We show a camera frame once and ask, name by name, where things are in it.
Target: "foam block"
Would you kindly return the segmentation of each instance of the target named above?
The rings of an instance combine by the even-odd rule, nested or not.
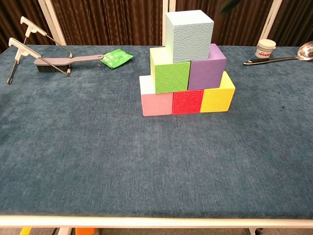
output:
[[[205,89],[203,93],[201,113],[226,112],[229,109],[235,92],[235,86],[227,72],[223,72],[219,88]]]
[[[190,62],[172,63],[165,47],[151,48],[150,60],[156,94],[187,90]]]
[[[172,114],[173,93],[156,94],[152,77],[140,76],[142,113],[144,116]]]
[[[189,90],[203,90],[220,87],[226,57],[216,44],[211,44],[209,58],[191,61]]]
[[[201,10],[166,13],[166,48],[172,62],[208,58],[213,20]]]
[[[202,91],[175,92],[173,96],[173,114],[196,114],[200,112]]]

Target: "spoon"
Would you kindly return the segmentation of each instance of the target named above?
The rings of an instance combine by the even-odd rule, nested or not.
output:
[[[266,63],[284,61],[284,60],[305,60],[305,61],[313,60],[313,41],[310,41],[302,45],[298,50],[297,56],[274,58],[274,59],[263,58],[263,59],[248,60],[247,62],[244,62],[244,65],[260,65],[260,64],[266,64]]]

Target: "orange object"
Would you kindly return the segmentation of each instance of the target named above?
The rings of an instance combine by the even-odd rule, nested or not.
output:
[[[75,235],[93,235],[96,231],[95,228],[75,228]]]

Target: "brush bristles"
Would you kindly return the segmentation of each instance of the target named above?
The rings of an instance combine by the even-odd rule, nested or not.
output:
[[[56,66],[58,69],[67,72],[69,69],[69,65]],[[48,65],[48,66],[37,66],[39,72],[60,72],[56,68]]]

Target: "red foam block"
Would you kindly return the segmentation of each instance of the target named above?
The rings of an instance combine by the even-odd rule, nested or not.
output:
[[[174,92],[172,114],[200,113],[203,90]]]

